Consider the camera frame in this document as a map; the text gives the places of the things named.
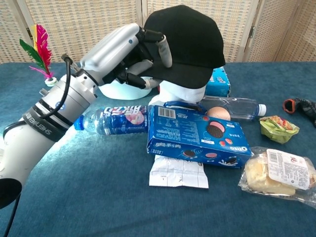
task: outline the black cable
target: black cable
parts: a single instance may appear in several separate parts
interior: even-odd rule
[[[18,208],[20,197],[21,197],[21,194],[19,194],[19,196],[15,200],[15,204],[14,204],[11,216],[10,216],[10,220],[9,220],[8,225],[6,226],[6,230],[5,230],[5,233],[4,233],[3,237],[7,237],[9,235],[9,232],[10,232],[10,229],[11,229],[11,226],[12,226],[12,223],[13,223],[13,219],[14,219],[14,216],[15,216],[15,213],[16,213],[16,209]]]
[[[71,68],[70,68],[71,59],[70,58],[65,58],[64,60],[66,62],[67,77],[66,77],[65,91],[63,93],[62,99],[60,100],[59,105],[54,110],[52,110],[48,114],[45,114],[45,115],[41,116],[40,117],[41,119],[44,119],[44,118],[47,118],[47,117],[50,117],[50,116],[56,114],[60,110],[60,108],[64,105],[64,103],[66,101],[66,98],[67,98],[67,95],[68,95],[68,91],[69,91],[69,87],[70,87],[70,79],[71,79]],[[26,124],[26,122],[24,120],[21,120],[21,121],[18,121],[18,122],[10,124],[8,127],[6,127],[4,129],[4,131],[3,131],[3,138],[5,137],[6,133],[9,130],[11,130],[11,129],[15,128],[15,127],[21,126],[23,124]],[[10,232],[10,229],[11,229],[14,217],[15,217],[15,213],[16,213],[16,210],[18,208],[20,197],[21,197],[21,194],[19,194],[19,196],[15,200],[15,204],[14,204],[11,216],[10,216],[9,223],[6,226],[4,237],[7,237],[9,235],[9,232]]]

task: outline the blue box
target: blue box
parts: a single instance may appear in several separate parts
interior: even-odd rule
[[[147,152],[232,168],[241,168],[251,157],[238,122],[162,106],[149,109]]]
[[[229,97],[230,92],[231,84],[224,67],[214,69],[206,85],[205,95]]]

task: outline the blue tablecloth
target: blue tablecloth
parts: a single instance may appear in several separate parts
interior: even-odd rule
[[[1,131],[41,97],[42,76],[28,65],[0,65]],[[52,70],[60,78],[65,65],[53,64]],[[261,135],[258,121],[242,122],[250,146],[307,156],[316,164],[316,129],[303,114],[282,110],[288,98],[316,101],[316,63],[228,63],[225,70],[231,96],[256,99],[267,105],[268,116],[282,116],[300,127],[281,145]],[[98,93],[89,109],[146,105],[156,93],[137,101]],[[316,236],[316,209],[241,191],[241,169],[205,165],[208,190],[150,187],[154,156],[147,154],[146,141],[146,134],[99,137],[71,128],[32,171],[10,236]],[[0,233],[12,207],[0,210]]]

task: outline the blue bottle label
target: blue bottle label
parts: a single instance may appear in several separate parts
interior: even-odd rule
[[[104,109],[104,124],[108,134],[148,131],[147,106],[120,106]]]

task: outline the cap brim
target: cap brim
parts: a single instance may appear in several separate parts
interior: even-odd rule
[[[157,60],[154,65],[143,72],[140,76],[149,76],[156,79],[166,80],[176,85],[189,89],[199,89],[210,80],[213,68],[198,67],[173,62],[171,68],[166,68],[161,61]]]

